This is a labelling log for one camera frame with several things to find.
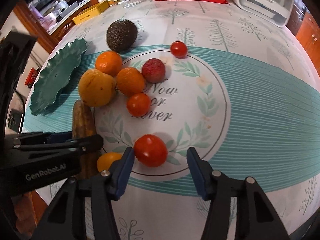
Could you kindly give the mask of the overripe brown banana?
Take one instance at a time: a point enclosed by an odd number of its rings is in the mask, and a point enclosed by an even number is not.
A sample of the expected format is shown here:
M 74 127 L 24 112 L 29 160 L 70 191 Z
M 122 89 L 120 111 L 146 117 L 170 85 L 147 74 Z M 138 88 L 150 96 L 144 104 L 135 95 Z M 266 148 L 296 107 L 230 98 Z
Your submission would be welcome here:
M 73 106 L 73 139 L 85 138 L 96 135 L 91 108 L 81 100 L 76 100 Z M 91 152 L 80 157 L 81 172 L 75 177 L 78 180 L 91 178 L 98 174 L 97 161 L 100 152 Z

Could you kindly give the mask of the small yellow kumquat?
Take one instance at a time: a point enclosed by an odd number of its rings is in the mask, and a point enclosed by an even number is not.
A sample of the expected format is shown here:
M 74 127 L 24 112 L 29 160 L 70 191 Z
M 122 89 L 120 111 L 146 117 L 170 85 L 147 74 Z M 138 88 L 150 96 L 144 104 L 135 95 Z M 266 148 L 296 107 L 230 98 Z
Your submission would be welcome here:
M 97 160 L 98 171 L 102 172 L 103 170 L 109 170 L 112 163 L 114 161 L 120 160 L 121 158 L 122 158 L 122 155 L 116 152 L 109 152 L 101 155 Z

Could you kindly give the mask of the round orange mandarin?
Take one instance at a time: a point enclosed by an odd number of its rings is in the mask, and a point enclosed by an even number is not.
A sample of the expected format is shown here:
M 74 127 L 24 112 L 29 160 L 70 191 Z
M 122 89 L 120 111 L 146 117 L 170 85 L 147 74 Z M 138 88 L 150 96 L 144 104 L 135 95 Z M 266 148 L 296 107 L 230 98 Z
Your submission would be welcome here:
M 97 57 L 95 68 L 105 74 L 116 77 L 122 68 L 121 56 L 115 51 L 103 52 Z

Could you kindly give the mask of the medium red cherry tomato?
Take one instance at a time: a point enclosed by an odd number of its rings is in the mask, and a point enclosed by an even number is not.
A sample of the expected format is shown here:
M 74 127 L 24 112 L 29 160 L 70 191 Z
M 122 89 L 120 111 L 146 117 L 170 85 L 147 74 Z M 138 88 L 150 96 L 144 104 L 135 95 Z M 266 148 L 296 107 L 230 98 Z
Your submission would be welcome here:
M 134 117 L 141 117 L 148 113 L 151 106 L 151 99 L 144 93 L 138 93 L 128 98 L 126 107 Z

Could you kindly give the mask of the oval orange mandarin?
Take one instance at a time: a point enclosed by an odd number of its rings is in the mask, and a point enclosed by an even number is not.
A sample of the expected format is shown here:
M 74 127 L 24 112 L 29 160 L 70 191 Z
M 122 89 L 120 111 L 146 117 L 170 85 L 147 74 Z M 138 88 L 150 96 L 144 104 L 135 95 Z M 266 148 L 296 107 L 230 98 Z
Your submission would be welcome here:
M 146 87 L 143 75 L 133 67 L 122 69 L 116 76 L 116 82 L 117 88 L 127 97 L 142 93 Z

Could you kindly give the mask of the large red tomato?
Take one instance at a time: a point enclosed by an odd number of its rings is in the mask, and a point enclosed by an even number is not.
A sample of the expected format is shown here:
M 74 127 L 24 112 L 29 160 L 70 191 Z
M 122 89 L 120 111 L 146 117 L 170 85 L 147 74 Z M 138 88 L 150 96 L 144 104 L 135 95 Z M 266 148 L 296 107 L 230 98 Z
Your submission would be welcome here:
M 135 142 L 133 149 L 137 160 L 147 167 L 159 167 L 168 157 L 165 143 L 153 134 L 140 137 Z

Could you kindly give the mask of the dark brown avocado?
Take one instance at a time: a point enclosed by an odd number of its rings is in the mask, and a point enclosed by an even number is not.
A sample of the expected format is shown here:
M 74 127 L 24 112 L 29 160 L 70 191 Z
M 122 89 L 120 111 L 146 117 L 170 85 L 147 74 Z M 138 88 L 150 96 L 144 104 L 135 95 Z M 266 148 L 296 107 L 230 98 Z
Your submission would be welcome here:
M 106 42 L 112 51 L 117 53 L 129 49 L 138 34 L 136 25 L 129 20 L 114 21 L 108 27 Z

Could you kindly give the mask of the red lychee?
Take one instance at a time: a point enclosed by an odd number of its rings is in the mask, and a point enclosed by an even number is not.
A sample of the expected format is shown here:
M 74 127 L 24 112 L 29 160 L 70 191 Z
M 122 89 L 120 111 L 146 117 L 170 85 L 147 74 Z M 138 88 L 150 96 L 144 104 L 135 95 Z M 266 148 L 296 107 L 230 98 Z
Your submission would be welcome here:
M 149 83 L 159 83 L 165 78 L 165 65 L 160 59 L 149 59 L 142 66 L 142 75 Z

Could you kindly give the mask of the small red cherry tomato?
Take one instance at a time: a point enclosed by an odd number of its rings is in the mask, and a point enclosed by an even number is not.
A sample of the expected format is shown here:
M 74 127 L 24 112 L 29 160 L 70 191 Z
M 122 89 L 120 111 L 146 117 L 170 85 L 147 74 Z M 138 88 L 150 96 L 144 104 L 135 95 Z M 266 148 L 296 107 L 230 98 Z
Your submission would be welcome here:
M 187 46 L 181 41 L 175 41 L 170 46 L 170 52 L 176 58 L 184 58 L 188 53 Z

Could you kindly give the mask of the red basket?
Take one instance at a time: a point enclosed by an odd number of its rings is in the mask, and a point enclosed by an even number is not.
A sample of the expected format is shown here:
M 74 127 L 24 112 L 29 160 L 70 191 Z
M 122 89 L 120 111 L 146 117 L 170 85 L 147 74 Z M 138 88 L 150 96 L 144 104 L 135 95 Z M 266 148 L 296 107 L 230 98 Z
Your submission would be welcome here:
M 31 89 L 38 73 L 39 73 L 39 69 L 31 68 L 31 70 L 29 71 L 28 76 L 25 80 L 24 85 L 27 86 L 29 89 Z

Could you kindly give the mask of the dark green leaf plate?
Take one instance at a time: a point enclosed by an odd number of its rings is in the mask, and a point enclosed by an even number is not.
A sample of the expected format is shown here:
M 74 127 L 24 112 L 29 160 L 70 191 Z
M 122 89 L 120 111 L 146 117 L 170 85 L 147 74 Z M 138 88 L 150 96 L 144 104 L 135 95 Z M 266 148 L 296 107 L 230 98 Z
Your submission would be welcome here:
M 68 85 L 72 72 L 80 66 L 86 50 L 86 41 L 76 38 L 59 49 L 54 57 L 48 60 L 47 65 L 39 74 L 39 79 L 34 84 L 34 91 L 30 97 L 32 115 L 37 116 L 44 113 L 46 108 L 56 101 L 61 90 Z

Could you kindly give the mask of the wooden kitchen cabinet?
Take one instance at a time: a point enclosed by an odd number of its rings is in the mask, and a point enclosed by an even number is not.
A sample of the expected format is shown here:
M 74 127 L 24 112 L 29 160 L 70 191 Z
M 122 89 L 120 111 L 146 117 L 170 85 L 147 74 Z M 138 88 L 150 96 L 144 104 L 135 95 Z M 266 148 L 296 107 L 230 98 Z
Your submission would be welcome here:
M 40 46 L 49 54 L 62 40 L 62 38 L 75 26 L 73 18 L 80 15 L 83 11 L 91 6 L 90 0 L 87 0 L 71 10 L 65 17 L 57 21 L 53 21 L 53 25 L 49 29 L 45 29 L 44 26 L 36 19 L 36 17 L 28 9 L 24 0 L 19 0 L 17 5 L 13 9 L 13 13 L 17 16 L 22 25 L 27 31 L 37 37 L 37 42 Z

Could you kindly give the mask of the patterned tablecloth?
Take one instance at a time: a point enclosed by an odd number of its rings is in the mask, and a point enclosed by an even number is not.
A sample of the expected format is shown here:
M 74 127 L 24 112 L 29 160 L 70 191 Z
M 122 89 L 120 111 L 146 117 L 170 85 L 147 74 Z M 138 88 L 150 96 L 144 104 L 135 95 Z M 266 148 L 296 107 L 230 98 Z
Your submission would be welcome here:
M 94 110 L 104 152 L 123 152 L 145 134 L 160 137 L 167 161 L 157 168 L 136 162 L 125 194 L 113 204 L 122 239 L 200 239 L 209 202 L 196 192 L 187 149 L 225 175 L 252 176 L 267 194 L 287 232 L 299 239 L 319 208 L 319 75 L 287 29 L 237 6 L 195 1 L 145 1 L 114 5 L 76 25 L 60 42 L 76 38 L 87 51 L 68 86 L 43 114 L 26 110 L 27 131 L 72 127 L 81 75 L 108 50 L 106 32 L 117 20 L 138 29 L 122 54 L 125 67 L 140 69 L 158 58 L 166 78 L 148 84 L 152 105 L 141 118 L 129 115 L 126 98 Z M 175 41 L 188 53 L 176 58 Z

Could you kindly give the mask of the yellow tin box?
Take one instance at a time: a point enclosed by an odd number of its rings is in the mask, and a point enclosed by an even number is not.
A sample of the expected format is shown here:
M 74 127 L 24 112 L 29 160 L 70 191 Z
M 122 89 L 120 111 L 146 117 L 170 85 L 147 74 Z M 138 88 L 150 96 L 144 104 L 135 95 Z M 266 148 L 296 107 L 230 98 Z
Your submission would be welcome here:
M 74 24 L 80 24 L 87 20 L 90 20 L 100 14 L 102 14 L 105 10 L 110 7 L 108 1 L 103 1 L 101 3 L 95 4 L 86 10 L 82 11 L 79 15 L 73 18 Z

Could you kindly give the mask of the wooden cabinet right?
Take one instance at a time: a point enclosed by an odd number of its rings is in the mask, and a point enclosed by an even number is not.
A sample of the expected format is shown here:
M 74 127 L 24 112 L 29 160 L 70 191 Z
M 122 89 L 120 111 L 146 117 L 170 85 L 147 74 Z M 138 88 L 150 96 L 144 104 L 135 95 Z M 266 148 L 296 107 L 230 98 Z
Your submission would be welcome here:
M 319 25 L 302 0 L 293 0 L 286 26 L 300 42 L 319 74 Z

